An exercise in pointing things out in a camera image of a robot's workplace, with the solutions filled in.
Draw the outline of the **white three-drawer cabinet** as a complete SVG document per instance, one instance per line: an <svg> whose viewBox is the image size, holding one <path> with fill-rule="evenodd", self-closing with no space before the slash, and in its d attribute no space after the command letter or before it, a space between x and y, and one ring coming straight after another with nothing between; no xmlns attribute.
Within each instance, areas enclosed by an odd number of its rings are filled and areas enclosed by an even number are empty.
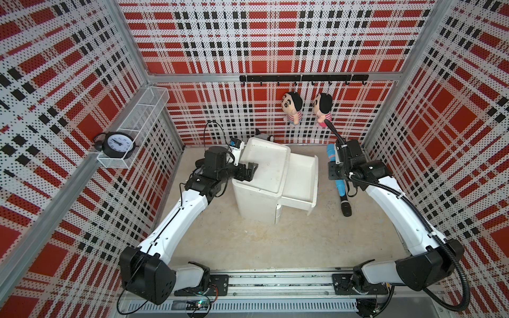
<svg viewBox="0 0 509 318"><path fill-rule="evenodd" d="M255 163L258 168L250 182L232 180L241 217L277 224L290 154L288 146L257 138L249 139L240 163Z"/></svg>

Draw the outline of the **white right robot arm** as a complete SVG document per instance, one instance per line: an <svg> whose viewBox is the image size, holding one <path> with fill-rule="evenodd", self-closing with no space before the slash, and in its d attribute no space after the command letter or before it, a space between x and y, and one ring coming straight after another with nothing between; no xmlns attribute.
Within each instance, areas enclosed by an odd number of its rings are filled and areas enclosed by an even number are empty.
<svg viewBox="0 0 509 318"><path fill-rule="evenodd" d="M329 177L351 182L366 192L385 212L410 253L394 261L368 260L354 267L350 281L341 284L344 290L368 294L375 286L387 283L392 287L406 286L425 292L441 307L454 312L465 311L471 302L471 289L461 259L465 249L457 239L448 239L419 212L407 198L380 160L352 166L338 155L330 158ZM461 284L461 299L457 304L442 300L430 286L457 274Z"/></svg>

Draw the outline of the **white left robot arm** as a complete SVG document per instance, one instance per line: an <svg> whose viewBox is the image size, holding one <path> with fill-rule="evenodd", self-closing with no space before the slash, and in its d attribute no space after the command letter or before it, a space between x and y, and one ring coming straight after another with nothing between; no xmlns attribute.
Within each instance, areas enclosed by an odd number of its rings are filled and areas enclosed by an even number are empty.
<svg viewBox="0 0 509 318"><path fill-rule="evenodd" d="M210 269L196 262L171 268L179 242L212 200L223 195L230 180L253 180L258 164L241 164L240 156L224 147L211 147L180 188L180 197L161 224L138 246L119 257L123 289L155 305L175 291L207 292Z"/></svg>

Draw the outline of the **white top drawer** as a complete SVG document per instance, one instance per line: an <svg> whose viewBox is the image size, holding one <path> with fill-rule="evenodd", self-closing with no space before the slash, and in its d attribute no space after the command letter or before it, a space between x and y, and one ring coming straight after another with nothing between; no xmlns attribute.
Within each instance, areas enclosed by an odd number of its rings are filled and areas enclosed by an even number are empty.
<svg viewBox="0 0 509 318"><path fill-rule="evenodd" d="M317 156L291 153L280 204L303 210L309 216L317 204L318 177Z"/></svg>

